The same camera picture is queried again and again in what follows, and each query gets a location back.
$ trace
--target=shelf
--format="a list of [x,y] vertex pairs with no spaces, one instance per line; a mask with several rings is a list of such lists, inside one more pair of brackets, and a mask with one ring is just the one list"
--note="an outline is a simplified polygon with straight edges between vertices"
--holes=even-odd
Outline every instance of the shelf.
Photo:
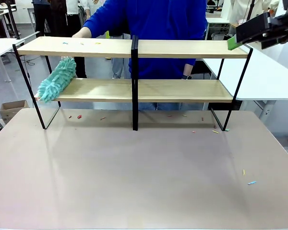
[[[231,100],[232,96],[217,80],[139,80],[139,102],[230,103]],[[73,79],[56,101],[132,102],[131,80]]]
[[[132,40],[38,37],[20,47],[20,55],[130,58]],[[227,41],[139,40],[139,58],[246,58]]]

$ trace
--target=lower shelf board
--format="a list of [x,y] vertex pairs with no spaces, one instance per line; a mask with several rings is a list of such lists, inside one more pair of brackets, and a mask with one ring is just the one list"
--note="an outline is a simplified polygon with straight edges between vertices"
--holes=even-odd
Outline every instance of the lower shelf board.
[[[132,102],[131,80],[73,79],[56,101]],[[218,80],[139,80],[139,102],[231,101],[232,96]]]

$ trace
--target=brown box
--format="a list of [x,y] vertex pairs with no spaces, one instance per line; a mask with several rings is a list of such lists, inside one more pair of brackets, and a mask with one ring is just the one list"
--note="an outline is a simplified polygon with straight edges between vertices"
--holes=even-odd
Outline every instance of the brown box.
[[23,108],[29,108],[26,100],[3,103],[0,108],[0,115],[4,123],[7,124]]

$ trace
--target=black pants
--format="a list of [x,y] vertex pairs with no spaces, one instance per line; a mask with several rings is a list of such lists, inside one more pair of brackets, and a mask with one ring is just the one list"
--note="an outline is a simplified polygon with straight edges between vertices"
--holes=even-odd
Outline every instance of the black pants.
[[[59,37],[71,37],[81,29],[78,14],[66,15],[60,12],[53,12],[55,32]],[[76,74],[78,78],[86,78],[84,57],[75,57]]]
[[48,26],[50,28],[50,35],[54,35],[54,24],[51,14],[50,5],[45,4],[34,4],[34,15],[35,15],[35,31],[40,31],[37,36],[45,35],[45,20],[47,20]]

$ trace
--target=two-tier wooden shelf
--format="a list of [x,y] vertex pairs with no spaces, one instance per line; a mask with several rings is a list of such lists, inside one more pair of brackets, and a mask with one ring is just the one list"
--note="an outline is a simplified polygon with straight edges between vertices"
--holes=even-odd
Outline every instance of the two-tier wooden shelf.
[[[252,54],[252,50],[247,53],[240,48],[229,51],[226,41],[138,40],[136,36],[133,40],[39,37],[18,49],[14,47],[14,50],[34,101],[36,95],[33,95],[29,87],[19,55],[46,56],[50,72],[48,56],[132,58],[132,80],[75,78],[56,101],[59,101],[59,107],[60,101],[132,102],[134,130],[138,129],[140,102],[233,104],[237,96],[231,95],[219,81],[220,73],[217,80],[138,80],[138,58],[221,58],[221,72],[225,58],[247,58],[246,69]],[[237,86],[237,93],[244,72],[245,70]],[[35,107],[42,127],[46,129],[48,126],[42,121],[36,102]],[[223,127],[217,117],[216,119],[225,130],[227,123]]]

